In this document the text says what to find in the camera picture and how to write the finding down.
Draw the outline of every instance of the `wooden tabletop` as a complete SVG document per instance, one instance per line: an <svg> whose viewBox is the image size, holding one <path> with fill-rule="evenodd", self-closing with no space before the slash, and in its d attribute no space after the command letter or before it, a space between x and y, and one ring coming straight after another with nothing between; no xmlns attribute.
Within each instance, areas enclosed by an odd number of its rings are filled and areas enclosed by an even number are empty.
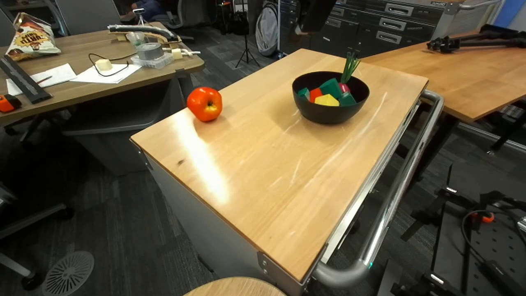
<svg viewBox="0 0 526 296"><path fill-rule="evenodd" d="M185 296L285 296L275 286L252 278L225 278L197 287Z"/></svg>
<svg viewBox="0 0 526 296"><path fill-rule="evenodd" d="M164 28L161 23L152 24ZM61 54L21 61L19 62L20 67L32 75L69 63L73 71L80 74L92 66L88 59L89 53L95 53L106 58L117 58L135 51L130 42L117 41L117 37L108 34L108 30L57 38L55 41L57 47L62 51ZM5 53L6 51L7 47L0 48L0 52ZM125 64L127 60L130 63L132 62L128 58L113 63ZM17 96L22 101L22 108L6 114L0 113L0 124L165 81L171 79L177 69L184 69L191 73L201 71L204 67L205 62L199 56L185 56L182 60L175 61L162 69L143 67L118 84L65 82L53 85L44 89L53 95L53 98L35 105L31 104L24 95ZM6 78L4 72L0 71L0 94L7 93Z"/></svg>
<svg viewBox="0 0 526 296"><path fill-rule="evenodd" d="M416 44L363 62L429 78L428 89L444 97L444 112L473 122L526 95L526 50L465 47L450 54Z"/></svg>
<svg viewBox="0 0 526 296"><path fill-rule="evenodd" d="M362 63L371 94L358 114L332 126L302 117L293 80L344 65L298 50L221 90L217 120L184 109L132 140L301 280L428 82Z"/></svg>

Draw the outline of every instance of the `black bowl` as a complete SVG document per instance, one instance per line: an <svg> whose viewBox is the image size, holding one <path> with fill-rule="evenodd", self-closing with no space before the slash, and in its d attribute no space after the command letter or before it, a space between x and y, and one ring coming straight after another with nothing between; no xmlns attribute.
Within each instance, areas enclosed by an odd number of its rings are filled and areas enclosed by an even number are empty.
<svg viewBox="0 0 526 296"><path fill-rule="evenodd" d="M299 112L308 120L322 124L342 123L353 117L369 97L369 88L362 80L351 77L347 86L351 89L351 94L355 98L356 104L352 106L324 106L306 101L298 96L298 92L303 88L313 90L320 87L325 81L336 78L340 81L341 73L337 72L312 72L304 74L292 83L294 102L298 106Z"/></svg>

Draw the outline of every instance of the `chip bag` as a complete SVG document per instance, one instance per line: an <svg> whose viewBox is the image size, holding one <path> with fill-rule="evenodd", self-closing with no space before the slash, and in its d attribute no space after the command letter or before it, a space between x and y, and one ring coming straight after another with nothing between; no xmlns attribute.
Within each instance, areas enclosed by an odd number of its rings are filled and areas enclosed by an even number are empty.
<svg viewBox="0 0 526 296"><path fill-rule="evenodd" d="M19 13L13 22L15 37L7 55L15 61L25 60L61 51L55 46L51 25L27 13Z"/></svg>

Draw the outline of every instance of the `green block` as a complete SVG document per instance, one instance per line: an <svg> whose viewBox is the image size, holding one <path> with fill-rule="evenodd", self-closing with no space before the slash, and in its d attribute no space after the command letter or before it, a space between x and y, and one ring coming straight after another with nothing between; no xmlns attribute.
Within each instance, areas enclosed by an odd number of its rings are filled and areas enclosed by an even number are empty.
<svg viewBox="0 0 526 296"><path fill-rule="evenodd" d="M346 107L346 106L352 106L356 104L356 100L349 92L345 92L343 95L341 95L338 100L340 101L340 106Z"/></svg>
<svg viewBox="0 0 526 296"><path fill-rule="evenodd" d="M298 92L298 96L306 101L310 99L310 93L308 88L304 88Z"/></svg>
<svg viewBox="0 0 526 296"><path fill-rule="evenodd" d="M326 81L320 86L321 93L324 95L331 95L332 97L340 97L341 89L336 78Z"/></svg>

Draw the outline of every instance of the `pen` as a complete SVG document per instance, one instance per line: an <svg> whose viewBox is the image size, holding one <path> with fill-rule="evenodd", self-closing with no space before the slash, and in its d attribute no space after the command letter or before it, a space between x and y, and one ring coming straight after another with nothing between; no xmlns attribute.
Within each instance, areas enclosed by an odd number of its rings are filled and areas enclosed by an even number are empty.
<svg viewBox="0 0 526 296"><path fill-rule="evenodd" d="M42 80L38 81L38 82L37 82L36 84L40 84L40 83L42 83L42 82L44 82L44 81L46 81L46 80L50 79L51 77L53 77L53 75L51 75L51 76L48 76L48 77L46 77L46 78L44 78L44 79L42 79Z"/></svg>

